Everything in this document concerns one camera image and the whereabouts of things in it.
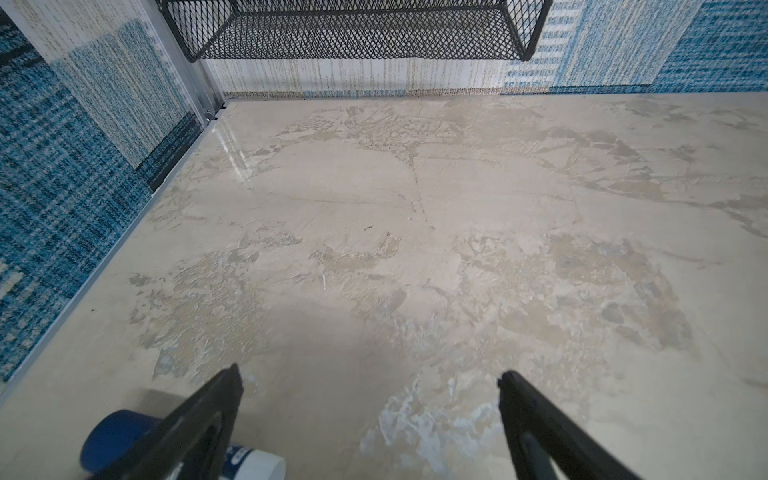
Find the metal basket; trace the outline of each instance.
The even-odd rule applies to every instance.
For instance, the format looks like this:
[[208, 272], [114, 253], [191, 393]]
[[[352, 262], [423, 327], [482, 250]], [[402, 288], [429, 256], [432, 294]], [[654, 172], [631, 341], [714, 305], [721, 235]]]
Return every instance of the metal basket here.
[[198, 58], [531, 58], [552, 0], [158, 0]]

